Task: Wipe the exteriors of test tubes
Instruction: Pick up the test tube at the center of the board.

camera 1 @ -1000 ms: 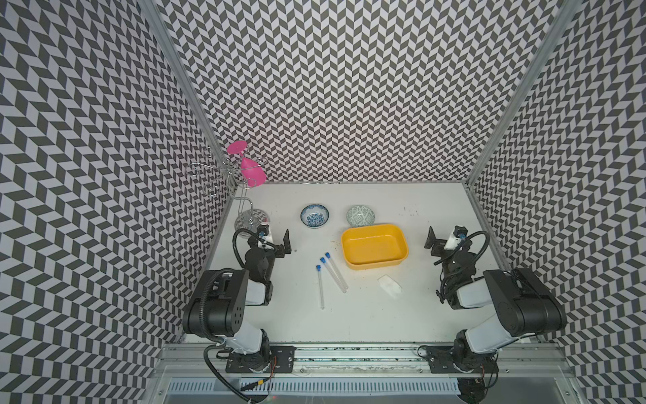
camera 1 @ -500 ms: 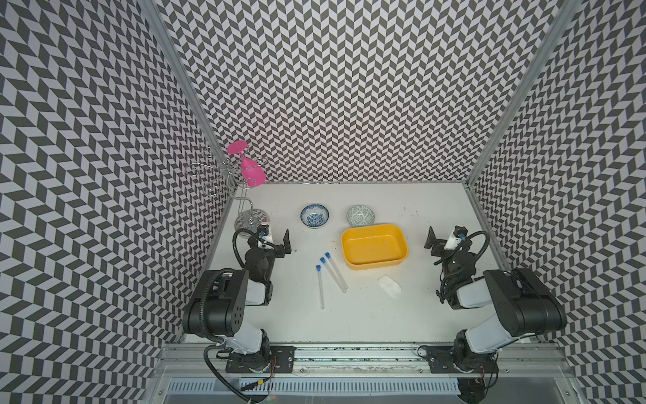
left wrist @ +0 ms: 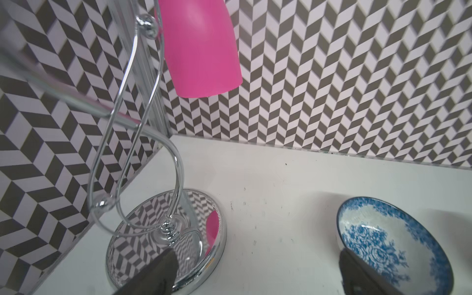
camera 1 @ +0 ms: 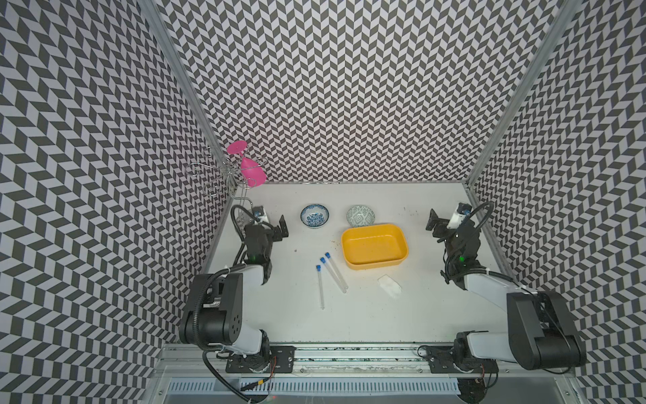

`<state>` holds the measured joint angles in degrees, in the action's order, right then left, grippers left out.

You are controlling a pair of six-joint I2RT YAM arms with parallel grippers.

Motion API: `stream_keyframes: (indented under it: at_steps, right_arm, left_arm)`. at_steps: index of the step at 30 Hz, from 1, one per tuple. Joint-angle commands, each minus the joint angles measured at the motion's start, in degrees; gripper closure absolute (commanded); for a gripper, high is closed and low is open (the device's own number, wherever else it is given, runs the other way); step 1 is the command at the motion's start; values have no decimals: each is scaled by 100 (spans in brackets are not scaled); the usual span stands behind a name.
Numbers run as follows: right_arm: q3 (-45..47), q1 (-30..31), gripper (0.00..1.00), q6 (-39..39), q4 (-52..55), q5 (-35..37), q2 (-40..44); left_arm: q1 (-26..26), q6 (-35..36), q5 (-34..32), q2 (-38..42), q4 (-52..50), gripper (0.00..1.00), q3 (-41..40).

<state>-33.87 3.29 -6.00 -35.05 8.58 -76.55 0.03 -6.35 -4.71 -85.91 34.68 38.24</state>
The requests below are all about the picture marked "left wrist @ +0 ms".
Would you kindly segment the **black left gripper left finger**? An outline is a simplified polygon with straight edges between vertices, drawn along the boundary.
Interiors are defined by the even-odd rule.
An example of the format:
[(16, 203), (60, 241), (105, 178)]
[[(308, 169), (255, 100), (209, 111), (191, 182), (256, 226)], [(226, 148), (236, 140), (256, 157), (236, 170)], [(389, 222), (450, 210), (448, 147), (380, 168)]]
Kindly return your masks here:
[(178, 269), (177, 255), (172, 248), (168, 248), (119, 288), (114, 295), (170, 295), (177, 279)]

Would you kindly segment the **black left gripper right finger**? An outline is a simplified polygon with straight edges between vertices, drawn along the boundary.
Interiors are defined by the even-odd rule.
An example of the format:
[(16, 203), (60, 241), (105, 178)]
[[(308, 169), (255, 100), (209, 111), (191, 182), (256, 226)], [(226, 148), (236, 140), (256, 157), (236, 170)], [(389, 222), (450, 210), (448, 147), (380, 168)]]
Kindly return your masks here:
[(400, 292), (352, 250), (340, 252), (339, 269), (346, 295), (399, 295)]

